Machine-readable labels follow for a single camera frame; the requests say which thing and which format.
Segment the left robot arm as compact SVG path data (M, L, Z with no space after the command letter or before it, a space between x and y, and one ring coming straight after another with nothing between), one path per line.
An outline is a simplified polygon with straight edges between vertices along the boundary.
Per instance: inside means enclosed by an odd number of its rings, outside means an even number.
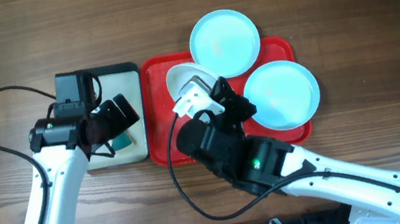
M33 182L25 224L75 224L77 199L90 159L99 148L114 158L112 140L142 123L140 103L131 102L116 76L138 78L138 67L122 63L55 76L56 94L47 116L30 130Z

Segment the green yellow sponge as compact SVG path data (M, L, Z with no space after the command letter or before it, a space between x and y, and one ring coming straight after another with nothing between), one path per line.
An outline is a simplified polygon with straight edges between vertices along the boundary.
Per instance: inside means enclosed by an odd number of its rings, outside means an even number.
M111 147L114 151L118 152L124 148L134 144L134 139L128 133L124 132L114 137L111 141Z

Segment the light blue plate top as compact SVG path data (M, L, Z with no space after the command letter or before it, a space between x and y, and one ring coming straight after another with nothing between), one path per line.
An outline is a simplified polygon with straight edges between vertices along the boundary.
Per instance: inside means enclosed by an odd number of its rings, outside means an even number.
M205 14L194 25L189 39L194 62L224 78L249 71L258 59L260 44L254 22L226 9Z

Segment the white round plate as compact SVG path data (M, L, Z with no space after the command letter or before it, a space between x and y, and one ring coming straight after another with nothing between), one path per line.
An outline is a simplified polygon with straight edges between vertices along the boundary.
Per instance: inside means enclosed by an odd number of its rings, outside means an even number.
M166 74L167 89L174 102L181 98L181 90L193 77L200 79L209 91L220 77L216 72L205 66L192 62L175 65Z

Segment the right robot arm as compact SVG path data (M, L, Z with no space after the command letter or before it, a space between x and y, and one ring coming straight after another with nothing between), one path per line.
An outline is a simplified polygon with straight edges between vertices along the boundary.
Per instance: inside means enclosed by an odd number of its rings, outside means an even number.
M170 84L177 117L188 115L177 149L210 172L263 199L273 192L313 196L351 207L348 224L400 224L400 172L327 158L274 138L247 136L254 105L226 79Z

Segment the light blue plate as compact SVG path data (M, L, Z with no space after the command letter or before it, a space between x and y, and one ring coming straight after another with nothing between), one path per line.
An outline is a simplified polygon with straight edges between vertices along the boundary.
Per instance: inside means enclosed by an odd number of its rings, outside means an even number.
M205 14L194 25L189 39L194 62L224 78L249 71L258 59L260 44L254 22L226 9Z
M315 76L292 61L266 63L255 69L243 96L257 108L253 120L264 128L286 131L304 125L318 110L320 88Z

